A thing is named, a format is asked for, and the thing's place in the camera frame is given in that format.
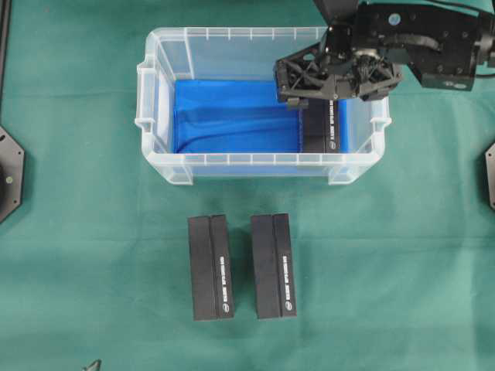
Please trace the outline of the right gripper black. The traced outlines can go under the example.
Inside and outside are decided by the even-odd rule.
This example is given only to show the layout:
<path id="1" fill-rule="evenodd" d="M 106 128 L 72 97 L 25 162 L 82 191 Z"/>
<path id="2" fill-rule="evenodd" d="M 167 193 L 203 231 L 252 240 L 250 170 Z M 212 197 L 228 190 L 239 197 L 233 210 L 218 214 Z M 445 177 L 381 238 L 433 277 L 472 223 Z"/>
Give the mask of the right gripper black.
<path id="1" fill-rule="evenodd" d="M 482 63 L 482 12 L 445 1 L 359 2 L 355 15 L 321 39 L 275 62 L 278 101 L 380 100 L 406 66 L 424 88 L 471 90 Z"/>

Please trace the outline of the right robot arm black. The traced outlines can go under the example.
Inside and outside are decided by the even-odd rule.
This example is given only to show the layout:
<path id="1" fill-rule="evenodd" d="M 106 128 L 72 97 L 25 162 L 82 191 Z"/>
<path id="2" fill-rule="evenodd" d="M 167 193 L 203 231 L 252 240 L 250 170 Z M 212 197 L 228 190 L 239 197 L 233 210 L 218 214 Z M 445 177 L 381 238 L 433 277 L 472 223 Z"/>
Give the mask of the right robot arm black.
<path id="1" fill-rule="evenodd" d="M 317 1 L 319 41 L 275 62 L 278 101 L 381 100 L 406 66 L 422 87 L 470 91 L 494 67 L 494 13 L 446 1 Z"/>

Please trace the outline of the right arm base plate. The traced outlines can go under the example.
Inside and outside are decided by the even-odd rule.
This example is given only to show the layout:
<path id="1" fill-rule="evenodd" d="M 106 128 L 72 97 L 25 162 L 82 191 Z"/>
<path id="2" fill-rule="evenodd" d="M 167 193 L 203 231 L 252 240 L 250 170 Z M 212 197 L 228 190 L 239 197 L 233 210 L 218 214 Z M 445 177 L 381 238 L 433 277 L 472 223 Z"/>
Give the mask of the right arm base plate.
<path id="1" fill-rule="evenodd" d="M 495 143 L 486 150 L 485 160 L 490 208 L 495 210 Z"/>

